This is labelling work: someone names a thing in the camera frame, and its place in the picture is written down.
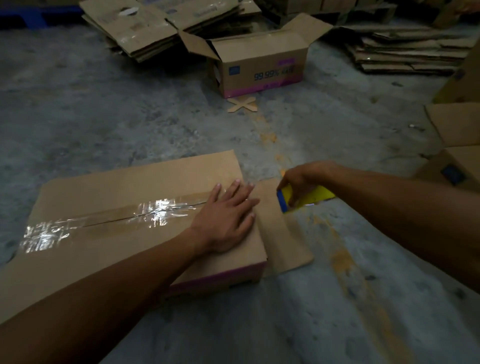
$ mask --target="clear packing tape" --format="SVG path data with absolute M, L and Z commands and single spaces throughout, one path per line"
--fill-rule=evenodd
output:
M 27 226 L 18 253 L 51 249 L 74 238 L 94 239 L 139 228 L 156 228 L 191 216 L 206 202 L 209 192 L 162 199 L 101 211 L 91 215 L 43 221 Z

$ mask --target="forearm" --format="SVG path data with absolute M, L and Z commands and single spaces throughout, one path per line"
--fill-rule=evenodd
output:
M 99 362 L 196 259 L 199 239 L 187 229 L 24 310 L 0 327 L 3 362 Z
M 334 164 L 311 178 L 385 235 L 480 291 L 480 195 Z

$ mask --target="blue label on box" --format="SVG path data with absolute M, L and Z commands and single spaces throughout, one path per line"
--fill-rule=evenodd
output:
M 461 170 L 459 170 L 453 164 L 449 164 L 444 169 L 440 171 L 440 173 L 453 185 L 456 186 L 459 183 L 463 182 L 465 179 L 465 174 Z
M 230 76 L 240 74 L 240 66 L 232 66 L 228 68 L 228 74 Z

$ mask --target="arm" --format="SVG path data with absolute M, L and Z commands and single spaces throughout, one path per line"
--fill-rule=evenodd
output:
M 177 237 L 86 277 L 0 326 L 5 364 L 98 363 L 136 325 L 152 300 L 198 257 L 240 243 L 253 226 L 252 185 L 217 185 Z
M 294 204 L 315 185 L 345 201 L 374 227 L 480 293 L 480 195 L 342 167 L 331 161 L 287 171 Z

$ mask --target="concrete floor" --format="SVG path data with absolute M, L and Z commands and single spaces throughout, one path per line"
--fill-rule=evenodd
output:
M 201 59 L 134 65 L 85 26 L 4 31 L 0 54 L 2 264 L 52 178 L 228 149 L 249 181 L 324 158 L 410 176 L 441 148 L 423 105 L 445 78 L 365 75 L 320 42 L 303 82 L 256 94 L 258 114 L 228 114 Z M 477 294 L 342 201 L 297 218 L 313 264 L 150 312 L 104 363 L 480 363 Z

